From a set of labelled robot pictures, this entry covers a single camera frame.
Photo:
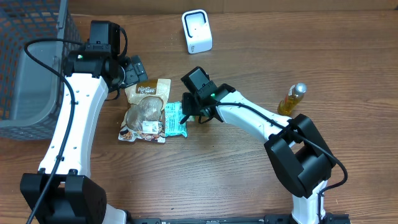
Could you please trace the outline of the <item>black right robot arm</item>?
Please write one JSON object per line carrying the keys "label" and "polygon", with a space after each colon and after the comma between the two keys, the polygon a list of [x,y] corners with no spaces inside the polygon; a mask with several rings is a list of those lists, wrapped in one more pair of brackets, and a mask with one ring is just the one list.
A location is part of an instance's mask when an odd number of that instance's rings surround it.
{"label": "black right robot arm", "polygon": [[294,119],[265,110],[230,85],[217,86],[201,67],[181,79],[185,123],[190,116],[200,124],[212,119],[245,130],[265,147],[280,183],[292,194],[293,223],[325,223],[323,192],[336,165],[329,147],[314,123],[300,114]]}

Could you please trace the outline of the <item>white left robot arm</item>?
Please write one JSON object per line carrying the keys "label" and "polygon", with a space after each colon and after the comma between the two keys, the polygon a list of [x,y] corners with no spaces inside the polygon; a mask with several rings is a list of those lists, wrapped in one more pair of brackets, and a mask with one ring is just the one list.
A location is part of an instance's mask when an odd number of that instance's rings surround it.
{"label": "white left robot arm", "polygon": [[60,113],[47,153],[20,190],[39,223],[132,223],[127,210],[112,207],[90,179],[90,156],[98,116],[111,92],[144,81],[128,57],[126,31],[110,21],[92,21],[90,36],[64,59]]}

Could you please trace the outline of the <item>small teal box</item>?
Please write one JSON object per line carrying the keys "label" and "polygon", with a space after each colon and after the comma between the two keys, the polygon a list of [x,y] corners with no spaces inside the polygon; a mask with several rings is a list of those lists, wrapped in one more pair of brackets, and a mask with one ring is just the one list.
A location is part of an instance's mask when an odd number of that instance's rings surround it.
{"label": "small teal box", "polygon": [[195,116],[189,116],[187,122],[195,121]]}

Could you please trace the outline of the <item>brown Pantree snack bag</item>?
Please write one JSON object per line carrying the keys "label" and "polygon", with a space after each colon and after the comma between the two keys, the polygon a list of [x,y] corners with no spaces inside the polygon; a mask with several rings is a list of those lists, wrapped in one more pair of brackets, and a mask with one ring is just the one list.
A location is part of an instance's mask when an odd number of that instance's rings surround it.
{"label": "brown Pantree snack bag", "polygon": [[120,141],[165,142],[164,110],[170,95],[170,79],[153,79],[125,89],[129,109],[126,111]]}

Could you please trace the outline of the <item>green wet wipes pack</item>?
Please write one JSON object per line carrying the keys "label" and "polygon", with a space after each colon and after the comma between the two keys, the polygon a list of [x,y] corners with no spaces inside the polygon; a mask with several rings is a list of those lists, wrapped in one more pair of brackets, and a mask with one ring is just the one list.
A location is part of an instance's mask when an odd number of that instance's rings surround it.
{"label": "green wet wipes pack", "polygon": [[182,113],[181,102],[167,103],[165,107],[165,136],[183,136],[187,137],[186,124],[180,124],[185,117]]}

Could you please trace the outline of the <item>yellow dish soap bottle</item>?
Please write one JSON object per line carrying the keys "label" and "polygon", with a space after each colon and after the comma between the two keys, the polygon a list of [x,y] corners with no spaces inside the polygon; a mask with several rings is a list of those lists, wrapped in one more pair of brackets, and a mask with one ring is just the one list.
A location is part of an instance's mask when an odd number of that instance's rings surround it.
{"label": "yellow dish soap bottle", "polygon": [[280,101],[277,112],[284,116],[290,116],[294,108],[303,100],[306,92],[306,84],[297,83],[292,85],[285,98]]}

